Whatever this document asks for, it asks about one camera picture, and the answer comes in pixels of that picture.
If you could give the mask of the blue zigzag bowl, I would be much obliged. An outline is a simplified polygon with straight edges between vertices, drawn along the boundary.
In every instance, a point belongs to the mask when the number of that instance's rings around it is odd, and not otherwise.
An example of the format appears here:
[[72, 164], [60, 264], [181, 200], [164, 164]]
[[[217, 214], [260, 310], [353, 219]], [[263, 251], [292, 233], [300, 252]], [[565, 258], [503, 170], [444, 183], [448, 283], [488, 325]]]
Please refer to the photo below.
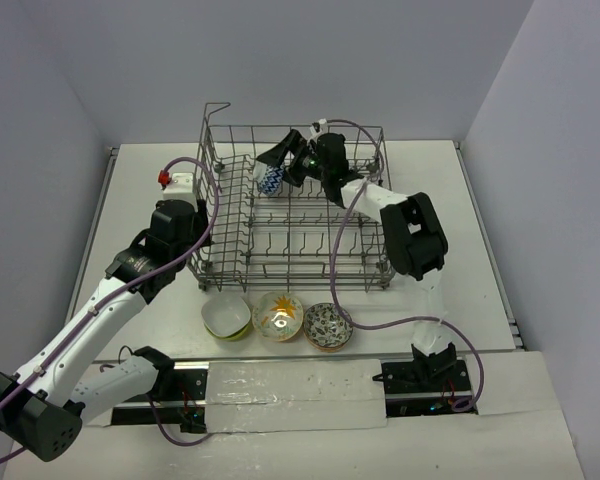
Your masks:
[[253, 177], [257, 190], [267, 196], [275, 195], [284, 179], [284, 170], [280, 167], [272, 167], [265, 163], [256, 162], [253, 169]]

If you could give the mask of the grey wire dish rack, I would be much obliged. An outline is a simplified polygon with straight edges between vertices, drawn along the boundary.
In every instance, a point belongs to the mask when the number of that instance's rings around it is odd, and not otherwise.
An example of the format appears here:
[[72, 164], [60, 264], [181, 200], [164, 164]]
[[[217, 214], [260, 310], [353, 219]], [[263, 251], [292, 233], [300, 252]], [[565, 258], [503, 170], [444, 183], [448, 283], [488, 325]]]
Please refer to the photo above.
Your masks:
[[[256, 187], [257, 155], [291, 130], [289, 124], [222, 124], [227, 102], [203, 110], [197, 157], [213, 171], [218, 195], [202, 173], [199, 195], [219, 211], [209, 246], [194, 253], [188, 268], [204, 292], [241, 289], [321, 290], [329, 285], [329, 257], [344, 211], [330, 203], [318, 181], [283, 184], [267, 197]], [[380, 223], [355, 213], [337, 253], [341, 288], [379, 290], [395, 272], [385, 251]]]

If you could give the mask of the floral leaf pattern bowl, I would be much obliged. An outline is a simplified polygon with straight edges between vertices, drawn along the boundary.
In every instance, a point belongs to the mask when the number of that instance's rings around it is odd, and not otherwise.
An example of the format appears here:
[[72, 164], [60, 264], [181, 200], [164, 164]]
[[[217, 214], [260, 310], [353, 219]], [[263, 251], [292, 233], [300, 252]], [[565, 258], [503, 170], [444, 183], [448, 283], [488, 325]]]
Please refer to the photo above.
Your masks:
[[303, 331], [309, 343], [320, 351], [341, 350], [352, 338], [353, 327], [333, 303], [317, 303], [304, 313]]

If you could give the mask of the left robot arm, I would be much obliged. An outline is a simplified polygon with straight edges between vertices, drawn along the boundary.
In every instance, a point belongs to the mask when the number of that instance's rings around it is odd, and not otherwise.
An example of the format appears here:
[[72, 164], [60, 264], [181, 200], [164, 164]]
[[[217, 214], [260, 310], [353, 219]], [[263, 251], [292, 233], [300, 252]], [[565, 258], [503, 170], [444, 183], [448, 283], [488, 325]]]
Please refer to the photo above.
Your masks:
[[160, 200], [150, 224], [114, 256], [82, 309], [13, 374], [0, 371], [0, 431], [44, 462], [62, 455], [84, 423], [134, 395], [168, 396], [172, 360], [150, 347], [88, 386], [81, 378], [113, 336], [210, 243], [218, 211], [204, 200]]

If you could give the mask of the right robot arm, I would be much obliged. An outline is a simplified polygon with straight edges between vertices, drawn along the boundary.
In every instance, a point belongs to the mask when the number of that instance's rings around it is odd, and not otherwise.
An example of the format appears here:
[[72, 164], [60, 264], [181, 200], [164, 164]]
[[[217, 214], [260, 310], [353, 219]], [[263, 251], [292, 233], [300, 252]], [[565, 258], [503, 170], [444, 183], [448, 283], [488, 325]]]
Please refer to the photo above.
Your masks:
[[258, 190], [271, 195], [283, 183], [300, 187], [306, 179], [312, 179], [321, 184], [330, 203], [345, 210], [329, 257], [329, 289], [335, 311], [348, 326], [359, 330], [412, 324], [413, 360], [407, 373], [393, 377], [381, 375], [379, 380], [386, 385], [435, 391], [448, 380], [449, 371], [457, 363], [453, 342], [442, 336], [455, 329], [447, 321], [431, 315], [379, 325], [357, 323], [341, 306], [336, 285], [338, 249], [344, 229], [355, 213], [381, 224], [385, 251], [396, 273], [422, 282], [441, 271], [449, 245], [433, 203], [424, 192], [398, 194], [373, 182], [351, 166], [344, 135], [324, 131], [318, 124], [312, 128], [311, 138], [306, 139], [292, 129], [278, 144], [256, 157], [253, 174]]

